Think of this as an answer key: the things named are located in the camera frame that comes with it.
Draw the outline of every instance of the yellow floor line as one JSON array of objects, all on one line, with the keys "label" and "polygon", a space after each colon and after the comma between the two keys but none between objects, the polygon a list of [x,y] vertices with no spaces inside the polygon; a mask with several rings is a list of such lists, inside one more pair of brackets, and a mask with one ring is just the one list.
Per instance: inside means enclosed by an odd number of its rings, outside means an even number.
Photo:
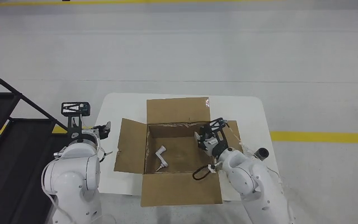
[{"label": "yellow floor line", "polygon": [[[66,131],[56,126],[54,134],[65,134]],[[275,142],[330,142],[330,143],[358,143],[358,133],[338,132],[270,132]]]},{"label": "yellow floor line", "polygon": [[121,1],[69,1],[62,2],[1,2],[0,6],[43,6],[64,4],[147,4],[147,3],[189,3],[189,2],[273,2],[284,0],[121,0]]}]

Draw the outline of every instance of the cardboard box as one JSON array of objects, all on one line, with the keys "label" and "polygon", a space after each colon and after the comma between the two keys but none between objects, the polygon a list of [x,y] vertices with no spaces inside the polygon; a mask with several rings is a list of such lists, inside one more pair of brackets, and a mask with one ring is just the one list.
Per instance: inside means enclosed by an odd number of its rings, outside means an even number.
[{"label": "cardboard box", "polygon": [[[213,163],[194,138],[194,131],[209,121],[208,97],[147,100],[148,124],[122,119],[114,171],[143,174],[142,207],[222,203],[218,174],[192,178],[198,168]],[[239,136],[236,121],[229,125]],[[226,129],[229,145],[240,150]],[[155,153],[162,145],[169,166],[156,172],[161,162]]]}]

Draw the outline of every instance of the black cylindrical part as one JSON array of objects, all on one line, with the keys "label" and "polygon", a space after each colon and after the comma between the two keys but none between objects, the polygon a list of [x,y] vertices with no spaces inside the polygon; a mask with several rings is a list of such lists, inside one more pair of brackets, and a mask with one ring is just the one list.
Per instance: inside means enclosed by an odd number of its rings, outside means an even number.
[{"label": "black cylindrical part", "polygon": [[269,151],[265,148],[259,148],[255,154],[254,154],[257,158],[259,158],[261,161],[263,161],[264,159],[268,158],[269,156]]}]

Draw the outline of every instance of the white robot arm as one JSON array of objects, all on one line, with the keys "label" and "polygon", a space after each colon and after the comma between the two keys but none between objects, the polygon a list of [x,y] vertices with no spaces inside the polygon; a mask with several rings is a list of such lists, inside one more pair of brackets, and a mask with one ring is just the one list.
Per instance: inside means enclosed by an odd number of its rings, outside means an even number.
[{"label": "white robot arm", "polygon": [[110,122],[82,129],[82,116],[90,114],[87,102],[62,103],[62,114],[69,120],[67,136],[70,144],[54,154],[55,160],[46,166],[44,178],[41,178],[45,194],[58,198],[53,224],[101,223],[97,153],[102,150],[100,140],[108,137]]},{"label": "white robot arm", "polygon": [[253,224],[294,224],[295,218],[288,201],[261,161],[269,152],[261,148],[255,153],[261,160],[253,160],[228,147],[223,132],[226,125],[227,121],[219,118],[201,127],[200,133],[195,133],[198,146],[222,163],[222,169],[227,173],[232,187],[241,195]]}]

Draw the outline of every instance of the gray floor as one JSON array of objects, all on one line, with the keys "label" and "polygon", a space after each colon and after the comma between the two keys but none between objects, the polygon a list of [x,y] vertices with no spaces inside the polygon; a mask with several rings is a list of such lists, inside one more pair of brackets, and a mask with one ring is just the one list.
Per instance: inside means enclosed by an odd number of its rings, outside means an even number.
[{"label": "gray floor", "polygon": [[[358,132],[356,40],[353,0],[0,7],[0,74],[62,122],[62,101],[91,125],[111,92],[211,94],[259,97],[270,130]],[[356,144],[274,148],[297,223],[356,223]],[[101,199],[119,223],[249,223],[237,203]]]}]

